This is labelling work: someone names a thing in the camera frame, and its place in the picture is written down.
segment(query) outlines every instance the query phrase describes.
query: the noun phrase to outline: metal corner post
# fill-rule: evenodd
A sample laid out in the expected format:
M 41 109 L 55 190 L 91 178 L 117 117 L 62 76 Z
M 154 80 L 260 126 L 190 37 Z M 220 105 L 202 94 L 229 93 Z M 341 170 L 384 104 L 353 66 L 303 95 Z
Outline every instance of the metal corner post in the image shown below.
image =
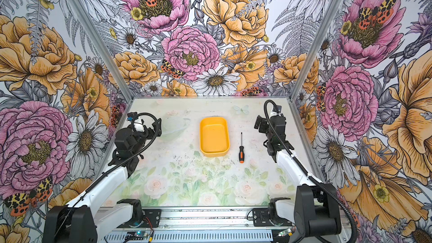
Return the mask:
M 107 47 L 104 44 L 99 32 L 97 31 L 93 21 L 85 9 L 85 3 L 82 0 L 68 0 L 68 5 L 73 9 L 73 12 L 76 15 L 76 18 L 82 24 L 84 30 L 89 35 L 90 39 L 94 42 L 95 48 L 99 51 L 102 60 L 107 65 L 110 70 L 114 80 L 116 81 L 120 91 L 123 93 L 123 96 L 127 103 L 131 103 L 133 96 L 124 81 L 123 77 L 120 75 L 117 66 L 114 64 L 114 61 L 109 53 Z
M 300 89 L 302 88 L 303 83 L 306 80 L 306 76 L 308 75 L 308 72 L 311 69 L 312 64 L 314 63 L 314 59 L 316 54 L 318 53 L 318 49 L 321 46 L 321 43 L 324 41 L 326 31 L 330 27 L 334 15 L 336 14 L 336 11 L 338 10 L 342 2 L 343 0 L 331 0 L 327 11 L 323 14 L 321 24 L 318 27 L 318 31 L 316 32 L 315 38 L 312 41 L 312 44 L 310 45 L 309 51 L 307 53 L 308 56 L 306 57 L 305 64 L 303 65 L 303 68 L 301 68 L 299 77 L 297 78 L 297 81 L 294 84 L 294 88 L 289 95 L 291 100 L 295 99 L 295 97 L 299 94 Z

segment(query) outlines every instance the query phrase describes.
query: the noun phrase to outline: screwdriver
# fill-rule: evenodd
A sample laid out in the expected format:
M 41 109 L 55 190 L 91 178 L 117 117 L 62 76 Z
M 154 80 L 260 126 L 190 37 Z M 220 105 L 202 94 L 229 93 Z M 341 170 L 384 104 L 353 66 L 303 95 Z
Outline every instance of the screwdriver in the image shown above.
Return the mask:
M 243 132 L 241 132 L 240 134 L 240 153 L 238 156 L 238 159 L 240 160 L 240 163 L 244 163 L 245 162 L 245 152 L 244 152 L 244 147 L 243 147 Z

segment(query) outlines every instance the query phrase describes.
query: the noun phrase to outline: daisy center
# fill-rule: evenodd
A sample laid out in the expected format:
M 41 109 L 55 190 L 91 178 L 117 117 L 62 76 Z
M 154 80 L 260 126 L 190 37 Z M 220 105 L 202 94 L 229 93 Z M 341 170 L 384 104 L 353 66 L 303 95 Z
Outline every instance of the daisy center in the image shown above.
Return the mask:
M 94 66 L 94 70 L 99 75 L 102 75 L 102 73 L 104 72 L 104 68 L 102 67 L 102 65 L 99 65 L 99 64 Z
M 328 152 L 329 152 L 330 156 L 335 161 L 342 161 L 342 159 L 343 159 L 343 152 L 342 152 L 342 149 L 340 148 L 340 146 L 337 143 L 330 142 L 328 144 Z
M 135 37 L 132 34 L 126 35 L 127 43 L 133 44 L 135 42 Z
M 79 140 L 79 150 L 86 152 L 92 147 L 93 136 L 88 130 L 83 131 L 81 138 Z
M 333 109 L 336 111 L 338 116 L 343 116 L 347 111 L 346 99 L 340 97 L 340 93 L 336 96 L 336 103 L 333 105 Z
M 223 78 L 221 76 L 215 76 L 209 78 L 209 85 L 217 87 L 223 83 Z
M 183 53 L 183 59 L 186 60 L 186 65 L 188 66 L 195 66 L 198 64 L 198 57 L 192 52 L 189 52 L 188 54 Z
M 275 62 L 278 62 L 279 57 L 278 57 L 278 55 L 272 55 L 272 56 L 270 56 L 269 60 L 270 60 L 270 63 L 273 64 Z
M 423 229 L 416 228 L 412 235 L 414 240 L 418 243 L 432 243 L 431 236 Z
M 157 0 L 156 6 L 153 7 L 149 7 L 147 6 L 147 3 L 141 2 L 139 7 L 142 11 L 141 14 L 147 19 L 158 17 L 159 15 L 169 17 L 172 11 L 172 3 L 170 0 Z
M 321 44 L 321 50 L 326 50 L 328 48 L 328 41 L 323 41 L 323 43 Z
M 21 157 L 22 161 L 30 164 L 32 161 L 37 160 L 40 164 L 45 163 L 46 159 L 51 154 L 51 146 L 48 142 L 40 140 L 37 143 L 27 145 L 29 153 Z

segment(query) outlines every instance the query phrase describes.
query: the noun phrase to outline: black bracket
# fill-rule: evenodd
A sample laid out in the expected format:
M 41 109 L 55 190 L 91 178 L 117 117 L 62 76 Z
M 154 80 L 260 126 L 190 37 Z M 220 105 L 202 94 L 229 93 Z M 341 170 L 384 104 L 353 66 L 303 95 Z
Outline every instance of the black bracket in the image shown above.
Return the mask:
M 264 227 L 264 226 L 292 226 L 293 224 L 286 220 L 280 223 L 274 223 L 270 221 L 270 214 L 268 208 L 254 208 L 252 209 L 252 216 L 254 218 L 254 226 L 255 227 Z
M 150 223 L 152 224 L 153 228 L 159 227 L 160 217 L 161 217 L 161 209 L 141 209 L 143 213 L 143 219 L 138 225 L 128 225 L 127 223 L 124 223 L 120 225 L 118 228 L 150 228 L 150 225 L 147 221 L 144 220 L 144 218 L 147 218 Z

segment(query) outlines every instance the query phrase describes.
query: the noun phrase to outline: yellow flower illustration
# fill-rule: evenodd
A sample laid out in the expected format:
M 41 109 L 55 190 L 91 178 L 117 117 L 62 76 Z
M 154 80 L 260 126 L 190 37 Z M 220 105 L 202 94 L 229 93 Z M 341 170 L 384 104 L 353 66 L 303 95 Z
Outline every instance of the yellow flower illustration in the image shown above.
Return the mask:
M 350 20 L 346 21 L 345 23 L 343 23 L 343 25 L 342 25 L 342 27 L 341 27 L 341 29 L 340 29 L 340 32 L 341 32 L 343 35 L 347 35 L 347 34 L 348 34 L 348 31 L 349 31 L 350 28 L 351 28 L 351 26 L 352 26 L 351 21 L 350 21 Z
M 48 203 L 48 208 L 51 209 L 57 205 L 66 205 L 90 186 L 91 183 L 92 180 L 89 178 L 78 178 L 77 180 L 70 181 L 62 188 L 59 195 L 51 199 Z
M 226 65 L 235 64 L 231 72 L 240 74 L 240 80 L 236 81 L 238 83 L 237 91 L 250 88 L 259 80 L 258 76 L 264 76 L 266 66 L 270 66 L 266 49 L 261 51 L 250 49 L 246 51 L 245 47 L 236 46 L 225 50 L 221 58 Z
M 375 185 L 375 190 L 373 192 L 375 199 L 377 199 L 378 201 L 380 201 L 381 203 L 383 202 L 388 202 L 390 200 L 390 195 L 388 192 L 388 189 L 386 187 L 383 187 L 381 185 Z
M 115 30 L 112 27 L 110 27 L 109 33 L 111 34 L 111 36 L 113 38 L 117 39 L 117 33 L 115 32 Z
M 277 68 L 274 71 L 274 81 L 277 83 L 289 83 L 297 80 L 305 60 L 306 53 L 283 60 L 281 62 L 282 68 Z M 303 84 L 303 88 L 308 94 L 311 94 L 315 90 L 315 86 L 318 83 L 318 63 L 318 59 L 315 58 L 314 64 L 310 68 L 305 83 Z
M 146 83 L 157 81 L 160 78 L 156 64 L 147 60 L 141 54 L 132 52 L 118 53 L 114 55 L 114 62 L 127 84 L 133 81 L 144 86 Z M 112 84 L 115 83 L 111 73 L 108 78 Z
M 202 10 L 225 31 L 223 42 L 252 47 L 265 35 L 268 9 L 257 6 L 246 14 L 239 13 L 251 0 L 204 0 Z
M 132 8 L 130 14 L 134 20 L 142 20 L 144 18 L 143 13 L 140 8 Z
M 388 144 L 397 151 L 397 163 L 406 176 L 423 185 L 432 175 L 432 51 L 399 68 L 399 90 L 390 87 L 400 101 L 399 116 L 382 126 Z
M 44 8 L 50 8 L 51 10 L 53 10 L 54 9 L 54 4 L 52 3 L 52 2 L 49 2 L 48 0 L 39 0 L 41 3 L 41 5 L 44 7 Z
M 368 220 L 373 221 L 379 215 L 380 229 L 389 230 L 399 219 L 406 218 L 408 225 L 402 235 L 409 235 L 416 229 L 414 221 L 428 216 L 423 204 L 408 193 L 421 190 L 415 186 L 412 190 L 405 178 L 397 176 L 401 169 L 397 156 L 379 138 L 363 137 L 359 145 L 360 158 L 351 161 L 360 180 L 357 186 L 348 181 L 349 186 L 339 189 L 341 195 L 354 212 Z
M 305 127 L 306 134 L 308 135 L 310 143 L 315 140 L 317 134 L 317 116 L 315 114 L 316 107 L 312 105 L 306 106 L 306 104 L 300 107 L 300 118 Z
M 8 224 L 0 224 L 0 242 L 5 243 L 29 243 L 30 228 L 17 224 L 13 229 Z
M 168 89 L 176 96 L 196 96 L 197 93 L 190 85 L 179 83 L 177 80 L 173 80 L 172 83 L 167 84 Z
M 79 81 L 67 83 L 61 103 L 65 113 L 81 114 L 87 120 L 90 112 L 99 112 L 99 119 L 108 126 L 111 109 L 108 101 L 108 91 L 96 78 L 91 68 L 80 72 Z
M 54 28 L 43 24 L 41 48 L 36 62 L 31 62 L 29 27 L 33 25 L 24 17 L 11 21 L 0 15 L 0 81 L 14 82 L 9 90 L 20 88 L 26 79 L 38 81 L 47 87 L 49 95 L 55 95 L 66 82 L 77 78 L 75 55 Z

